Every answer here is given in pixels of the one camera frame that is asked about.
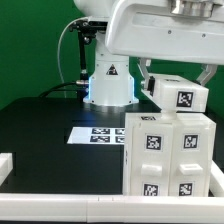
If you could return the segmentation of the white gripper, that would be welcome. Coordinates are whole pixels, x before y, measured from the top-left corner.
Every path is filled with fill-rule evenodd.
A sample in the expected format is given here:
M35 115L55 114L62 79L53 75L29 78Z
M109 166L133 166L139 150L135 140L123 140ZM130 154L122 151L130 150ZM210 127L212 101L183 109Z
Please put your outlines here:
M186 15L181 0L117 0L107 25L105 45L117 55L140 57L141 85L154 93L150 59L202 63L196 81L205 86L224 65L224 3L206 16Z

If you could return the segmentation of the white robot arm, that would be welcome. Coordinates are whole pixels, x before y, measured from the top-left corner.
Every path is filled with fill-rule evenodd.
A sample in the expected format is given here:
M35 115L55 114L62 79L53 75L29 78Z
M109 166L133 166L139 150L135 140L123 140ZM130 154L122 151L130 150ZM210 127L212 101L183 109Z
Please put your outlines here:
M135 104L131 56L140 59L142 92L161 109L203 112L204 87L224 65L224 0L73 0L95 27L95 72L86 103L97 106ZM202 63L195 83L178 76L150 74L149 59Z

